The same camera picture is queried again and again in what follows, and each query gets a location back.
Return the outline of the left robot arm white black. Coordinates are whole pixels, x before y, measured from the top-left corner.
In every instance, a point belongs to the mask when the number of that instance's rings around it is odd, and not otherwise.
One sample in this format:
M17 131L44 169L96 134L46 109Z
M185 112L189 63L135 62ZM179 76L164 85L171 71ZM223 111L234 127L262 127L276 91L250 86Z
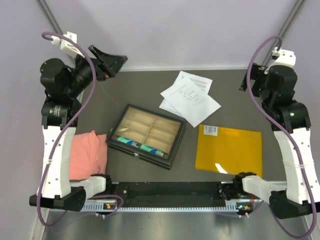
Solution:
M36 194L29 205L79 212L85 201L98 194L109 198L114 191L104 174L95 174L80 182L70 182L71 149L78 118L92 98L81 103L78 97L98 81L114 78L127 62L126 55L108 54L89 46L93 58L76 54L75 66L69 67L59 58L46 60L40 67L40 83L46 95L41 109L44 138L43 167Z

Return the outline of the yellow plastic folder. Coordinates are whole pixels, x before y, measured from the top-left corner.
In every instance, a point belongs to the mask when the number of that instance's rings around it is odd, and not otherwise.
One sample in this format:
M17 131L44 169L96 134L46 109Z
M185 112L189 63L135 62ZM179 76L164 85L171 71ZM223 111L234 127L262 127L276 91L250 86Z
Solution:
M252 172L262 178L262 133L200 124L195 168L229 175Z

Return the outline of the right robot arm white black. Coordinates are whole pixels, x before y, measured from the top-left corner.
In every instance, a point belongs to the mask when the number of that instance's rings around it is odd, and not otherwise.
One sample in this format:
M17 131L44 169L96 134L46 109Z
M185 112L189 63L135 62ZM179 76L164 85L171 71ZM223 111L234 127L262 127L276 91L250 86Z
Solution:
M268 203L279 219L319 213L320 183L310 146L311 121L307 107L294 100L296 72L284 65L253 64L246 75L254 81L251 91L260 98L262 109L285 129L281 131L274 123L270 124L280 147L287 187L266 181L253 172L241 172L232 183L219 185L220 196L231 200L252 194Z

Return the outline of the black compartment display box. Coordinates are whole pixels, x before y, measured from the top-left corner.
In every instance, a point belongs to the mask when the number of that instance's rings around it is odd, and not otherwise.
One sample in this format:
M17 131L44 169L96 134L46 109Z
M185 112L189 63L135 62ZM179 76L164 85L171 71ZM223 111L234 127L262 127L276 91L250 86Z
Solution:
M110 130L106 143L113 149L169 170L185 130L183 119L128 103ZM120 136L136 141L138 147L117 141ZM161 150L164 157L142 150L142 144Z

